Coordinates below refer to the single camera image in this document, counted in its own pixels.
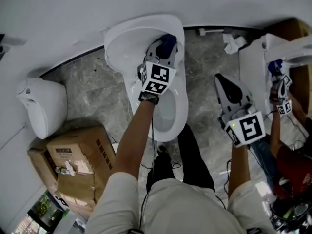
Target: window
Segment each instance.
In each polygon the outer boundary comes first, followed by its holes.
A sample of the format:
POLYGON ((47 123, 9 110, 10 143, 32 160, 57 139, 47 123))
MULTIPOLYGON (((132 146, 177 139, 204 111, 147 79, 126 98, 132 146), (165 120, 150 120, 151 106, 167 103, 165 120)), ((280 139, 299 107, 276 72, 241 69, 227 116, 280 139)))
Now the window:
POLYGON ((14 234, 46 234, 52 232, 63 216, 63 209, 46 191, 28 211, 14 234))

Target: toilet bowl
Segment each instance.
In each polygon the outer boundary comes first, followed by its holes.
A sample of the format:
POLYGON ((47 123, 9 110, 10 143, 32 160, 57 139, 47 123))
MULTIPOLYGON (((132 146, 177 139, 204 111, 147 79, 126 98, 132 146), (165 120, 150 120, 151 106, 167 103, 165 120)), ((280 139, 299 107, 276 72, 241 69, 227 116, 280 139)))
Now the toilet bowl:
POLYGON ((281 60, 281 71, 289 75, 290 68, 312 63, 312 36, 287 41, 266 34, 239 51, 240 80, 249 88, 253 101, 262 115, 268 115, 273 106, 269 96, 272 87, 268 66, 281 60))
POLYGON ((42 78, 22 81, 17 98, 28 111, 30 124, 38 138, 53 134, 67 116, 67 94, 63 85, 42 78))
MULTIPOLYGON (((184 30, 181 21, 171 15, 153 15, 123 22, 107 31, 104 38, 105 60, 122 73, 133 114, 140 101, 142 82, 137 67, 143 63, 148 47, 165 34, 177 38, 178 52, 174 68, 177 73, 169 89, 160 95, 153 116, 154 140, 160 142, 176 138, 185 126, 188 116, 184 68, 184 30)), ((152 127, 149 137, 152 138, 152 127)))

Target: red shirt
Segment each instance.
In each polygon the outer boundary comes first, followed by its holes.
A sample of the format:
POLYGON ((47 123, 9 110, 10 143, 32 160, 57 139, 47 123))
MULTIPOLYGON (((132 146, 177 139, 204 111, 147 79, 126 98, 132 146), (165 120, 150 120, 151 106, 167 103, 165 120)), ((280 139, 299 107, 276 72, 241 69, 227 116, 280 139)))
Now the red shirt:
POLYGON ((291 151, 287 146, 278 150, 276 159, 278 170, 289 180, 290 190, 287 193, 277 183, 274 185, 275 194, 282 198, 303 194, 312 184, 312 160, 297 151, 291 151))

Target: watch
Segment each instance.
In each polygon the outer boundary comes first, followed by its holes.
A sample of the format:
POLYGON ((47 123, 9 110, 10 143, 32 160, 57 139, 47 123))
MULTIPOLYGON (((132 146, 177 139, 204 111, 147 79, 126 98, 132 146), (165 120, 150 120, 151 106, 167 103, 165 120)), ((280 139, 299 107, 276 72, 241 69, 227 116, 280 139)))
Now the watch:
POLYGON ((139 101, 146 100, 146 101, 149 101, 149 102, 151 102, 151 103, 157 105, 158 102, 159 102, 159 97, 156 96, 156 95, 153 95, 153 94, 151 94, 151 93, 148 93, 148 92, 146 92, 146 91, 142 91, 142 92, 140 93, 139 97, 138 97, 138 100, 139 100, 139 101))

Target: shoe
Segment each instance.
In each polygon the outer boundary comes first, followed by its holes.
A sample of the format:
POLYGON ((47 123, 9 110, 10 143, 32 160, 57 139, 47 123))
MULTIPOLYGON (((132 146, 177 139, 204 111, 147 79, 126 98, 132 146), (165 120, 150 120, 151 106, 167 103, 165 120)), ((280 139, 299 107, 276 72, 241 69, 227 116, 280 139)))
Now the shoe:
POLYGON ((157 153, 158 153, 158 155, 160 155, 160 154, 167 154, 168 151, 167 151, 167 148, 165 146, 160 145, 157 148, 157 153))

